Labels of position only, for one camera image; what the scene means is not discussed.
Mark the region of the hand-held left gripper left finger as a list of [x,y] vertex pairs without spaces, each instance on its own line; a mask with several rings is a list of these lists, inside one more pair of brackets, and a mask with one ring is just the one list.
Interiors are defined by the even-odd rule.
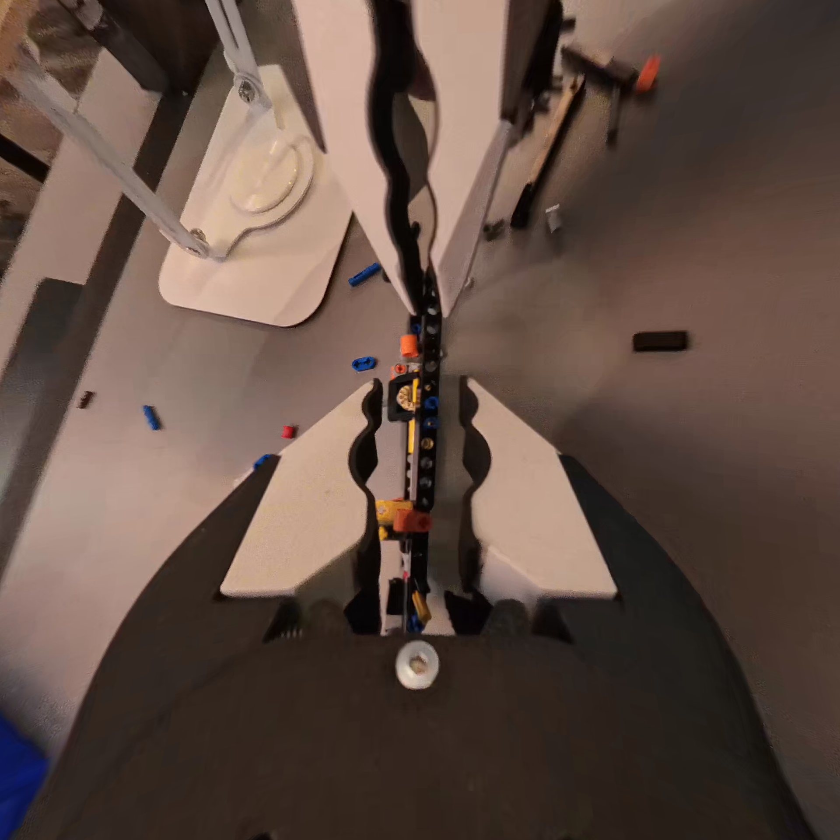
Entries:
[[382,408],[374,378],[281,452],[221,595],[378,603],[382,552],[369,480]]

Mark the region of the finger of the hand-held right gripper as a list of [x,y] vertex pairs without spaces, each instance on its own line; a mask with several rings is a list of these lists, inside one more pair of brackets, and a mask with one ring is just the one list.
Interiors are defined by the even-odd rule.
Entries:
[[532,68],[553,63],[564,11],[550,1],[411,2],[436,118],[429,258],[444,318],[470,276],[502,164],[528,110]]
[[424,269],[410,204],[426,185],[424,127],[408,93],[418,69],[408,2],[294,2],[322,140],[353,213],[411,314]]

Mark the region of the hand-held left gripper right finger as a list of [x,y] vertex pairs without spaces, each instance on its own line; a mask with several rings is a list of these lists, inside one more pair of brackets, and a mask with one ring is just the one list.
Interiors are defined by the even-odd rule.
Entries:
[[469,476],[458,531],[464,591],[529,613],[555,600],[615,599],[560,451],[473,377],[460,380],[458,418]]

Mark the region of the lego vehicle chassis assembly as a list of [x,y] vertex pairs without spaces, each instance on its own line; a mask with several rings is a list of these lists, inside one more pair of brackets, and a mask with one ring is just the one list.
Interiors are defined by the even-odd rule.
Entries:
[[399,550],[401,570],[394,583],[401,598],[401,629],[408,634],[420,634],[431,620],[427,573],[441,410],[442,303],[434,270],[428,268],[385,395],[389,421],[404,426],[403,493],[378,500],[374,507],[380,539]]

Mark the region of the black and orange lego piece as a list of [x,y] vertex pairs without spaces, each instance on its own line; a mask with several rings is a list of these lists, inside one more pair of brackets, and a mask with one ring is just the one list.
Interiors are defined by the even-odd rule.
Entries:
[[644,98],[651,95],[657,84],[661,67],[659,55],[649,56],[642,66],[636,68],[602,51],[588,49],[572,42],[562,45],[562,58],[573,67],[581,68],[584,74],[597,79],[609,92],[605,144],[614,146],[620,128],[623,103],[630,98]]

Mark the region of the bright blue object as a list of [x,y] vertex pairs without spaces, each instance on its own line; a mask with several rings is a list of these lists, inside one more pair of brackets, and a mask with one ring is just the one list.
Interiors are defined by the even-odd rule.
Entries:
[[25,815],[49,770],[47,757],[1,717],[1,838],[9,839]]

